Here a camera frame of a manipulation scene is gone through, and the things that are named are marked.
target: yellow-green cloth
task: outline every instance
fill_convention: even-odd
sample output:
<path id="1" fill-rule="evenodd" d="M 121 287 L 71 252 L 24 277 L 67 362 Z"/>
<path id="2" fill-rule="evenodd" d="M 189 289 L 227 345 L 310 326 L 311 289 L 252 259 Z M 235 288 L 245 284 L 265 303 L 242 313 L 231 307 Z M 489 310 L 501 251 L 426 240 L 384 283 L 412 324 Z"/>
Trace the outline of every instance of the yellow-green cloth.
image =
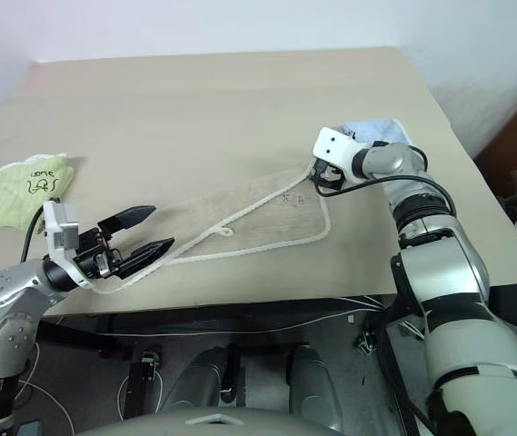
<path id="1" fill-rule="evenodd" d="M 0 227 L 26 230 L 44 201 L 61 197 L 75 174 L 67 161 L 39 154 L 0 168 Z"/>

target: table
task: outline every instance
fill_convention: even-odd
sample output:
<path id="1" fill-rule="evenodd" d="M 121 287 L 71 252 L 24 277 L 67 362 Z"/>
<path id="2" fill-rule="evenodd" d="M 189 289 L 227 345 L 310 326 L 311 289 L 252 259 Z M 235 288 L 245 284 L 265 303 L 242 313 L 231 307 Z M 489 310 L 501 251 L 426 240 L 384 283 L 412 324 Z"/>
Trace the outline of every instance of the table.
<path id="1" fill-rule="evenodd" d="M 491 284 L 517 283 L 517 232 L 420 76 L 390 48 L 35 64 L 0 109 L 0 166 L 68 153 L 76 176 L 64 200 L 88 228 L 130 205 L 164 206 L 304 164 L 321 127 L 376 118 L 401 121 L 428 154 Z M 317 243 L 166 266 L 112 295 L 75 290 L 48 314 L 393 293 L 398 246 L 381 188 L 328 206 L 332 230 Z M 17 262 L 23 238 L 0 229 L 0 269 Z M 45 251 L 36 237 L 31 256 Z"/>

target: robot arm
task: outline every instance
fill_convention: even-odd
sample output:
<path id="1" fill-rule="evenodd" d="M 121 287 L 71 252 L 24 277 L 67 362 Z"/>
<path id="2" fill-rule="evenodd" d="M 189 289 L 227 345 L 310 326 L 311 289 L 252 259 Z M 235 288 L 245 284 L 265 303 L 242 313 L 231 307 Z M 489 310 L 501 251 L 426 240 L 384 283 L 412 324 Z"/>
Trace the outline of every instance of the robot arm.
<path id="1" fill-rule="evenodd" d="M 43 208 L 49 254 L 0 272 L 0 435 L 9 434 L 13 425 L 18 375 L 44 313 L 78 286 L 91 288 L 94 279 L 125 278 L 139 271 L 174 242 L 171 238 L 148 243 L 126 259 L 109 247 L 112 233 L 140 223 L 153 206 L 127 209 L 80 235 L 70 204 L 50 201 Z"/>
<path id="2" fill-rule="evenodd" d="M 481 257 L 455 217 L 449 194 L 406 144 L 369 146 L 322 129 L 312 179 L 326 196 L 380 183 L 399 232 L 392 259 L 398 299 L 422 316 L 437 434 L 517 434 L 517 338 L 487 307 Z M 323 193 L 321 186 L 341 189 Z"/>

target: floor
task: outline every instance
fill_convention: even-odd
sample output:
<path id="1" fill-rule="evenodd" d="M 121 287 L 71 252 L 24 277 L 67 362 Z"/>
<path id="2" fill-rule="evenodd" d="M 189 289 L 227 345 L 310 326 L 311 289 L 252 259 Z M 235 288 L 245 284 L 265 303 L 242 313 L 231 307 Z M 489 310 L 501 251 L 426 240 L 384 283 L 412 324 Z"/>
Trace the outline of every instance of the floor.
<path id="1" fill-rule="evenodd" d="M 309 342 L 322 356 L 329 368 L 343 408 L 345 434 L 349 436 L 395 436 L 397 417 L 385 389 L 374 356 L 365 356 L 353 348 L 365 313 L 354 315 L 353 323 L 346 316 L 313 323 L 286 332 L 265 335 L 211 335 L 186 338 L 153 338 L 131 341 L 135 352 L 144 349 L 162 352 L 160 371 L 164 379 L 164 396 L 185 365 L 200 351 L 215 345 L 236 342 L 240 345 L 264 345 L 285 342 Z M 279 327 L 310 319 L 311 315 L 295 314 L 264 317 L 259 322 L 264 328 Z M 419 320 L 410 318 L 419 326 Z M 90 326 L 89 318 L 64 320 L 69 326 Z M 180 325 L 179 328 L 200 329 L 199 325 Z M 206 322 L 204 329 L 209 329 Z M 214 328 L 224 328 L 224 322 Z M 429 393 L 425 376 L 423 343 L 398 326 L 390 327 L 390 336 L 412 400 L 423 407 Z M 32 382 L 52 393 L 70 412 L 76 432 L 87 431 L 119 421 L 116 395 L 128 373 L 129 362 L 98 357 L 94 352 L 40 343 L 41 354 Z M 288 410 L 288 386 L 285 382 L 285 356 L 270 355 L 243 360 L 246 370 L 247 407 L 278 411 Z M 42 393 L 23 392 L 16 406 L 18 423 L 41 420 L 44 435 L 71 434 L 60 411 Z M 151 398 L 151 410 L 157 401 L 157 391 Z"/>

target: white wall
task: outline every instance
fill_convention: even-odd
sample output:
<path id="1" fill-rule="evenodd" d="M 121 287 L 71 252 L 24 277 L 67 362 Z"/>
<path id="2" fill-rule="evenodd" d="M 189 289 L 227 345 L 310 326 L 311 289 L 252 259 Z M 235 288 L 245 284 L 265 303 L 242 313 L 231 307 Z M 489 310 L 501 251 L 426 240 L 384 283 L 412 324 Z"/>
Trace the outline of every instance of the white wall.
<path id="1" fill-rule="evenodd" d="M 0 102 L 26 61 L 399 47 L 475 155 L 517 109 L 516 0 L 0 0 Z"/>

